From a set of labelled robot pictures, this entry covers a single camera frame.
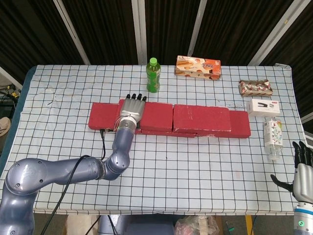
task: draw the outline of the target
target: orange box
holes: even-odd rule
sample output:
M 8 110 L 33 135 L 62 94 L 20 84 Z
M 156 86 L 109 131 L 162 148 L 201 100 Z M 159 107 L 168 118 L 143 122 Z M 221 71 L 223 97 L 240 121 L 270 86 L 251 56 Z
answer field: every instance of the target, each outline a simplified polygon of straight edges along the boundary
M 175 75 L 218 80 L 221 77 L 221 62 L 189 56 L 177 56 Z

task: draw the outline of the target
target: table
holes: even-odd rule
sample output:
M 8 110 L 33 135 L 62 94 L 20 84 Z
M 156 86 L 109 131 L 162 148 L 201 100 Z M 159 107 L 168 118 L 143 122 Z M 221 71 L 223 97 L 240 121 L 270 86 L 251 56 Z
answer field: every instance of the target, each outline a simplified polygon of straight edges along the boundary
M 277 163 L 268 162 L 264 152 L 264 117 L 249 118 L 248 139 L 136 135 L 130 167 L 122 176 L 70 185 L 58 213 L 293 213 L 296 200 L 270 178 L 274 173 L 282 181 L 293 181 L 291 143 L 305 141 L 289 66 L 223 66 L 218 81 L 175 76 L 174 66 L 162 66 L 157 94 L 146 91 L 144 66 L 46 65 L 33 68 L 27 77 L 5 149 L 7 162 L 6 156 L 1 158 L 6 165 L 0 188 L 10 166 L 23 158 L 100 158 L 100 133 L 88 128 L 93 102 L 118 103 L 139 91 L 151 102 L 245 110 L 251 97 L 241 97 L 238 81 L 267 78 L 274 93 L 261 98 L 278 100 L 281 106 L 284 150 Z M 107 156 L 113 139 L 114 133 L 105 133 Z M 63 188 L 42 188 L 34 211 L 51 212 Z

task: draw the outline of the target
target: candy bar wrapper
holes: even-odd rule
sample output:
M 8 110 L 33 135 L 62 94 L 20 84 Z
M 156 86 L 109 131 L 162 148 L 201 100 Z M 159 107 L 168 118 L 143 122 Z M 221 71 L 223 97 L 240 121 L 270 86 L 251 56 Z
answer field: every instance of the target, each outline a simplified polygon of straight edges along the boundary
M 175 75 L 217 80 L 221 77 L 221 62 L 179 55 L 177 56 Z
M 242 96 L 271 96 L 273 90 L 269 81 L 239 81 L 239 91 Z

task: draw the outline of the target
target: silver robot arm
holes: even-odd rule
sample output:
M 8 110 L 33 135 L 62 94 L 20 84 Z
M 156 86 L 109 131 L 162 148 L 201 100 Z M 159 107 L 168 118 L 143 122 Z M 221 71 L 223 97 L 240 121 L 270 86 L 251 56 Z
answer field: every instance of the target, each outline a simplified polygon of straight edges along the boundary
M 295 173 L 293 184 L 272 180 L 278 186 L 292 192 L 299 202 L 294 209 L 294 235 L 313 235 L 313 152 L 300 141 L 293 142 L 295 149 Z
M 71 184 L 88 180 L 114 180 L 129 166 L 129 150 L 136 124 L 142 118 L 146 97 L 127 95 L 121 110 L 120 123 L 113 142 L 113 153 L 102 162 L 85 156 L 50 162 L 40 159 L 22 159 L 8 171 L 0 204 L 0 235 L 32 235 L 34 231 L 33 206 L 42 187 L 57 183 L 66 185 L 73 168 Z

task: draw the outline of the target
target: white box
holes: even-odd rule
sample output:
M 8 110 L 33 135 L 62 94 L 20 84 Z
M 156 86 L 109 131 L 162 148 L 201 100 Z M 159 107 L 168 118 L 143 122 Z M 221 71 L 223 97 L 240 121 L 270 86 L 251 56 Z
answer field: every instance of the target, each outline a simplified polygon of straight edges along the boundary
M 252 99 L 246 107 L 251 116 L 274 117 L 280 114 L 279 102 L 274 100 Z

